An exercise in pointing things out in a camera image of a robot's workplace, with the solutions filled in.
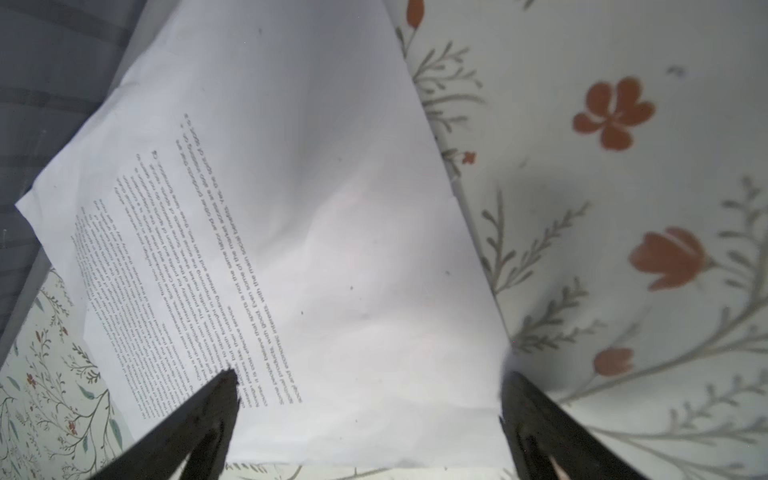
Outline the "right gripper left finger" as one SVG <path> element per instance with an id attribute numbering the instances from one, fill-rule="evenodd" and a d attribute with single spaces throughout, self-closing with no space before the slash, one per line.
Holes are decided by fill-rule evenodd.
<path id="1" fill-rule="evenodd" d="M 240 400 L 238 376 L 223 370 L 123 455 L 97 472 L 102 480 L 217 479 L 224 470 Z"/>

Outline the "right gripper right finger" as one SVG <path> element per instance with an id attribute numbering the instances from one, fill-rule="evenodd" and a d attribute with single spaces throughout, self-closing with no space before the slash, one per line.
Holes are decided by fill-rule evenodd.
<path id="1" fill-rule="evenodd" d="M 521 479 L 641 479 L 542 390 L 515 371 L 503 377 L 502 431 Z"/>

